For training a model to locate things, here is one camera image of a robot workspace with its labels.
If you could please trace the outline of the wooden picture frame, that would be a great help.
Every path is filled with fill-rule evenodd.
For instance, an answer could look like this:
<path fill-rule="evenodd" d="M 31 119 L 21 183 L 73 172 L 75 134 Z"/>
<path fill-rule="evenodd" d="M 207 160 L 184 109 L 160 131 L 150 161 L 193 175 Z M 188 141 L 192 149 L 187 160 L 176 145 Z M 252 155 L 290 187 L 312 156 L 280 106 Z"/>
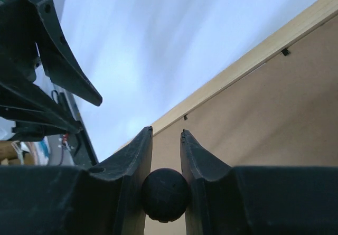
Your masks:
<path fill-rule="evenodd" d="M 337 0 L 317 0 L 153 123 L 151 172 L 182 174 L 184 130 L 231 167 L 337 168 Z M 145 213 L 144 234 L 187 234 L 185 212 Z"/>

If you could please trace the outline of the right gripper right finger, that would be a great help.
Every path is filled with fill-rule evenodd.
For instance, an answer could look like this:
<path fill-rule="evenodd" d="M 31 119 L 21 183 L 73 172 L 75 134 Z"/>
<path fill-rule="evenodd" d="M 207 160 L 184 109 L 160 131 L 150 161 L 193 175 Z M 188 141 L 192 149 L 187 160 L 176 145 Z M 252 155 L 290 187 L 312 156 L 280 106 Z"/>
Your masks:
<path fill-rule="evenodd" d="M 336 167 L 231 167 L 188 130 L 180 155 L 187 234 L 337 234 Z"/>

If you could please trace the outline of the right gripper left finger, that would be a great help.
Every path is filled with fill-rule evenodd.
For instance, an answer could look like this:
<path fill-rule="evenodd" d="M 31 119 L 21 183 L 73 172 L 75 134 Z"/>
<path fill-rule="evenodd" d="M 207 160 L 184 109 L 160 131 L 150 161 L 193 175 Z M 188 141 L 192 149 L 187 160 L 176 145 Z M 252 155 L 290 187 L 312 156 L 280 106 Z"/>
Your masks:
<path fill-rule="evenodd" d="M 140 189 L 151 169 L 152 127 L 83 169 L 2 166 L 1 234 L 143 234 Z"/>

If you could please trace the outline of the red handled screwdriver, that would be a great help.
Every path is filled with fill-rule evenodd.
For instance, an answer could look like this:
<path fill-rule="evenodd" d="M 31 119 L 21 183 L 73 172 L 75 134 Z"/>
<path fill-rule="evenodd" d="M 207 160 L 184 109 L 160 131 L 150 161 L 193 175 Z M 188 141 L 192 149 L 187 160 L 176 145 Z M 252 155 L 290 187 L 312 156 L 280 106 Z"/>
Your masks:
<path fill-rule="evenodd" d="M 184 214 L 190 202 L 189 185 L 178 171 L 159 168 L 144 180 L 141 201 L 150 219 L 161 223 L 173 222 Z"/>

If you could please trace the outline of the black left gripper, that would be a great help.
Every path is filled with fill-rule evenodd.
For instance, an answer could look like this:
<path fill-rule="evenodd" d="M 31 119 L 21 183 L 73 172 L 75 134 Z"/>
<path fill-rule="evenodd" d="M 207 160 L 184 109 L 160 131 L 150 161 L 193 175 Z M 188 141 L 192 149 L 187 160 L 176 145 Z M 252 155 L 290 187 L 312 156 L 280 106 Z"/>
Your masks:
<path fill-rule="evenodd" d="M 34 84 L 41 63 L 37 47 L 52 83 L 95 106 L 102 103 L 66 41 L 53 0 L 1 0 L 1 117 L 15 123 L 5 139 L 38 142 L 46 126 L 79 130 L 75 119 Z"/>

